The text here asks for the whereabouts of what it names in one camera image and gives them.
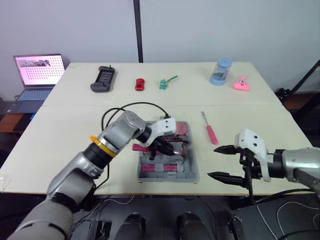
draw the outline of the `laptop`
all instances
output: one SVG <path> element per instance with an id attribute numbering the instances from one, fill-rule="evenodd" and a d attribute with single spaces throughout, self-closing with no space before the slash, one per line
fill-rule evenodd
<path id="1" fill-rule="evenodd" d="M 65 72 L 61 54 L 13 56 L 24 90 L 7 114 L 32 114 L 42 106 Z"/>

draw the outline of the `laptop screen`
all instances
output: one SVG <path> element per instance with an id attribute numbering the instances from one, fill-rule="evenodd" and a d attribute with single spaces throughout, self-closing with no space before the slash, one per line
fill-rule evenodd
<path id="1" fill-rule="evenodd" d="M 13 56 L 25 87 L 53 87 L 65 72 L 60 54 Z"/>

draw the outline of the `red screwdriver handle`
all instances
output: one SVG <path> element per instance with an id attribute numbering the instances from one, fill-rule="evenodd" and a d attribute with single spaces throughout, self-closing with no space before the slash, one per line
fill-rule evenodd
<path id="1" fill-rule="evenodd" d="M 134 143 L 134 144 L 132 145 L 132 150 L 133 150 L 133 151 L 142 151 L 142 152 L 147 152 L 147 153 L 150 152 L 150 150 L 149 150 L 148 148 L 145 148 L 145 147 L 143 147 L 143 146 L 140 146 L 139 144 L 136 144 L 136 143 Z"/>
<path id="2" fill-rule="evenodd" d="M 210 125 L 206 126 L 206 130 L 209 134 L 209 138 L 211 140 L 211 143 L 214 145 L 218 145 L 218 139 L 214 133 L 214 131 L 212 130 L 212 127 Z"/>

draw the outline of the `gray tray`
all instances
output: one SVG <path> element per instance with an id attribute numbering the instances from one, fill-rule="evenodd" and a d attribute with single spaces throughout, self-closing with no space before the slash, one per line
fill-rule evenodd
<path id="1" fill-rule="evenodd" d="M 139 152 L 139 164 L 137 170 L 137 177 L 141 182 L 183 182 L 183 183 L 196 183 L 199 180 L 198 165 L 195 159 L 194 151 L 192 148 L 192 135 L 189 124 L 186 121 L 177 121 L 187 126 L 187 134 L 180 136 L 183 141 L 172 142 L 174 150 L 183 151 L 184 158 L 181 155 L 167 156 L 164 154 L 157 154 L 154 160 L 149 159 L 149 153 Z M 173 165 L 177 171 L 165 171 L 164 166 Z M 154 167 L 154 171 L 142 171 L 142 166 Z"/>

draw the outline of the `game controller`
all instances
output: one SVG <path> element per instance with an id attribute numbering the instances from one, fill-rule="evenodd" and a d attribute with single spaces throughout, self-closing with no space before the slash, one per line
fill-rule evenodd
<path id="1" fill-rule="evenodd" d="M 110 90 L 112 78 L 115 74 L 115 69 L 110 66 L 100 66 L 99 75 L 95 82 L 90 85 L 90 88 L 95 93 L 105 93 Z"/>
<path id="2" fill-rule="evenodd" d="M 238 78 L 238 81 L 235 82 L 232 86 L 234 89 L 236 90 L 241 90 L 241 91 L 249 91 L 250 90 L 250 87 L 249 85 L 247 84 L 247 82 L 245 81 L 247 79 L 247 75 L 243 75 L 243 76 L 240 76 Z"/>

